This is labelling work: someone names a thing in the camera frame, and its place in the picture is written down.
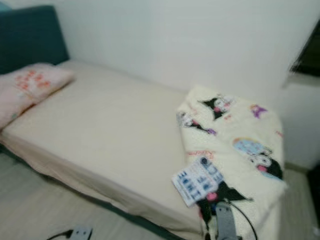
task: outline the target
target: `pink pillow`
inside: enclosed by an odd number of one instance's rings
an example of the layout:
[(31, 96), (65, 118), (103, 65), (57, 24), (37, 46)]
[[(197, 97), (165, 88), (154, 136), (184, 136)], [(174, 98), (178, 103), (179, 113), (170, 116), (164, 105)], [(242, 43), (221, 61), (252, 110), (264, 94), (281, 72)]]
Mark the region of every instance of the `pink pillow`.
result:
[(46, 63), (0, 75), (0, 129), (73, 79), (73, 72)]

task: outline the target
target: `dark green headboard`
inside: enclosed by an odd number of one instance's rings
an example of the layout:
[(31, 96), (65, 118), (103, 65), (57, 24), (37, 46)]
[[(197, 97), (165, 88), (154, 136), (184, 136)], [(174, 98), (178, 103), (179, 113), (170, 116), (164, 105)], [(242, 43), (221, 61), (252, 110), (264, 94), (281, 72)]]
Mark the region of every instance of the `dark green headboard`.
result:
[(34, 63), (69, 59), (53, 6), (0, 12), (0, 75)]

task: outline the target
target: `black cable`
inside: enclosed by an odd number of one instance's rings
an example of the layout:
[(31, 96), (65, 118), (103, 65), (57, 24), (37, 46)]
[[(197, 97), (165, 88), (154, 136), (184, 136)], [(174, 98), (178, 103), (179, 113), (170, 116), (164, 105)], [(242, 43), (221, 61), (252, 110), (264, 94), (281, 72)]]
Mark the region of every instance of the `black cable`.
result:
[(60, 237), (60, 236), (65, 236), (65, 238), (69, 239), (71, 237), (71, 234), (73, 233), (73, 230), (70, 229), (68, 231), (64, 231), (64, 232), (61, 232), (61, 233), (58, 233), (52, 237), (49, 237), (47, 240), (51, 240), (51, 239), (55, 239), (57, 237)]
[(226, 203), (226, 204), (229, 204), (229, 205), (233, 206), (235, 209), (237, 209), (237, 210), (245, 217), (245, 219), (247, 220), (247, 222), (250, 224), (250, 227), (251, 227), (251, 229), (252, 229), (252, 231), (253, 231), (255, 240), (258, 240), (258, 236), (257, 236), (256, 230), (255, 230), (254, 226), (252, 225), (250, 219), (247, 217), (247, 215), (246, 215), (239, 207), (237, 207), (236, 205), (234, 205), (232, 202), (225, 201), (225, 200), (221, 200), (221, 202), (224, 202), (224, 203)]

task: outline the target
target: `floor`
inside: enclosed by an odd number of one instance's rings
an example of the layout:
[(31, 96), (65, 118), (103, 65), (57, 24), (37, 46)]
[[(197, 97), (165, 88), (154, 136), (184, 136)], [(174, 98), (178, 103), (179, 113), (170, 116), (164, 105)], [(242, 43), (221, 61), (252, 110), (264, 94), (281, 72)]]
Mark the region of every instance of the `floor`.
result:
[[(313, 233), (317, 219), (306, 177), (286, 170), (285, 179), (290, 189), (279, 239), (320, 239)], [(79, 224), (93, 227), (91, 240), (162, 240), (0, 153), (0, 239), (46, 240)]]

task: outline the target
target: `mattress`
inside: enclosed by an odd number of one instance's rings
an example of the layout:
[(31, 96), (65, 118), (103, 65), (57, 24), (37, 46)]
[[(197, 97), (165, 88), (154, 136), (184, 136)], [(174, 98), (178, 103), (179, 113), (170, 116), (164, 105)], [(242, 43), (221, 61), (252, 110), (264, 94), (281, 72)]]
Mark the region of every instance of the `mattress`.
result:
[[(185, 93), (73, 60), (60, 66), (76, 81), (7, 126), (1, 143), (85, 195), (202, 239), (197, 208), (186, 207), (171, 182), (185, 167), (176, 124)], [(264, 239), (278, 238), (279, 213), (271, 211)]]

